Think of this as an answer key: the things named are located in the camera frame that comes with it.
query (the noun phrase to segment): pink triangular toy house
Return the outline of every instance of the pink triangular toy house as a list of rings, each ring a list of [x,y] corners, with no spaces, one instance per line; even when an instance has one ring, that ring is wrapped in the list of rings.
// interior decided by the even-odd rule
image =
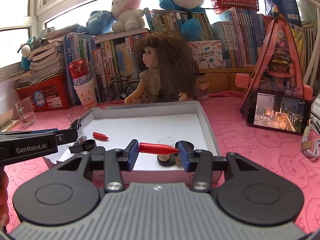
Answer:
[[[250,81],[248,74],[236,76],[236,86],[247,88],[240,109],[242,114],[247,114],[249,94],[255,90],[311,99],[313,90],[303,84],[294,37],[284,18],[277,17],[269,24],[252,76]]]

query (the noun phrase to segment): white tray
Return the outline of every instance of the white tray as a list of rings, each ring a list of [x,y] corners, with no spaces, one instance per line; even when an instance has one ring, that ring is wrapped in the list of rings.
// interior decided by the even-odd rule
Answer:
[[[210,123],[198,101],[144,104],[131,106],[108,106],[105,110],[90,109],[82,116],[79,136],[93,139],[98,132],[109,137],[109,141],[96,141],[106,150],[126,148],[132,139],[139,142],[158,143],[160,139],[171,136],[174,142],[184,140],[194,144],[195,149],[205,149],[220,156]],[[63,162],[73,155],[67,144],[59,146],[59,152],[44,157],[48,167]],[[140,153],[133,171],[122,172],[124,182],[168,183],[192,182],[193,173],[185,173],[177,165],[163,167],[156,155]],[[212,173],[217,182],[221,172]],[[101,180],[103,171],[95,171],[93,179]]]

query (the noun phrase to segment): black round disc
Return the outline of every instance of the black round disc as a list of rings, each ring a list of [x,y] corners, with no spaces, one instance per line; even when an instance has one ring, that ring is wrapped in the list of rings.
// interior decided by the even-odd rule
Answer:
[[[106,149],[102,146],[97,146],[94,147],[91,151],[90,151],[90,155],[91,156],[101,156],[104,155]]]
[[[179,142],[180,142],[180,141],[176,142],[175,145],[174,145],[174,147],[175,147],[176,149],[178,149]],[[195,148],[195,146],[194,146],[192,143],[187,142],[187,141],[186,141],[186,143],[189,145],[189,147],[190,147],[192,150]]]
[[[21,221],[61,226],[90,214],[100,201],[98,189],[78,171],[48,170],[15,191],[12,202]]]
[[[217,202],[231,217],[255,226],[294,221],[304,198],[286,179],[266,171],[242,171],[218,189]]]
[[[161,166],[169,167],[176,164],[177,156],[178,156],[177,154],[170,154],[170,159],[167,162],[162,162],[161,160],[158,159],[158,156],[157,156],[157,160]]]
[[[97,144],[95,140],[89,139],[82,144],[82,147],[84,151],[90,152],[93,148],[97,147]]]

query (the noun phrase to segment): white tiled wall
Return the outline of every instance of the white tiled wall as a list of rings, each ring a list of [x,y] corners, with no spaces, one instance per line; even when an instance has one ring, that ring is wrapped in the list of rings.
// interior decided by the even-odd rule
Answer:
[[[15,103],[19,101],[17,92],[13,89],[16,81],[10,81],[12,73],[22,70],[21,62],[0,69],[0,114],[14,109],[13,119],[18,119]]]

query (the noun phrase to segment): smartphone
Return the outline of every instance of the smartphone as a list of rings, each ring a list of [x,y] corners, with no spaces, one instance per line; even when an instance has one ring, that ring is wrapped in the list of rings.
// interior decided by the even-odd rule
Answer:
[[[311,102],[301,98],[253,91],[249,95],[247,124],[254,127],[303,134]]]

